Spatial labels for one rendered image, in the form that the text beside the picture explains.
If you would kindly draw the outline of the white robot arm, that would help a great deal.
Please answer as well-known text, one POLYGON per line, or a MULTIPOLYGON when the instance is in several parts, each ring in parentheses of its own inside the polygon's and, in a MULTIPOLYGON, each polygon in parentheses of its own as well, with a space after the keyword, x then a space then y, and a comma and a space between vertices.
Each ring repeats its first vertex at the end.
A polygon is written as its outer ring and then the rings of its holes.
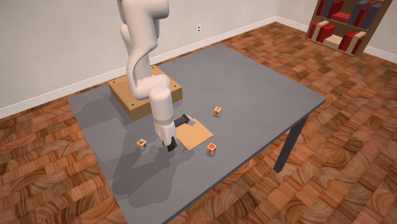
POLYGON ((168 0, 117 0, 122 22, 120 34, 128 52, 127 78, 136 100, 150 99, 154 122, 160 126, 174 120, 170 80, 152 75, 148 53, 159 37, 159 19, 169 16, 168 0), (122 6, 121 6, 122 2, 122 6))

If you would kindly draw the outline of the orange flat mat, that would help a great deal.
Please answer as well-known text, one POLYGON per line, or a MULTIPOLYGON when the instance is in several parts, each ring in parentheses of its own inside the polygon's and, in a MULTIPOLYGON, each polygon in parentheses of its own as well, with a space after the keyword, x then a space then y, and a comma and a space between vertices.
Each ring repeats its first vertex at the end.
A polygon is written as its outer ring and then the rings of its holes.
POLYGON ((184 124, 176 128, 177 139, 188 149, 188 151, 213 136, 213 134, 198 120, 194 118, 194 121, 196 123, 193 126, 184 124))

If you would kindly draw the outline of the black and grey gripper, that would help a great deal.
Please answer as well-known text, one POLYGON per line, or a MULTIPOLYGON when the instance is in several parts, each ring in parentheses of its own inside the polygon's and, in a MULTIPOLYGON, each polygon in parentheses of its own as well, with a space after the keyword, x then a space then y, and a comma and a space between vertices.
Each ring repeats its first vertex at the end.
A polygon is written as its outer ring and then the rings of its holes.
POLYGON ((174 125, 174 120, 165 126, 160 126, 154 122, 155 131, 157 135, 162 139, 163 146, 164 143, 167 145, 168 152, 172 151, 177 147, 177 132, 174 125))

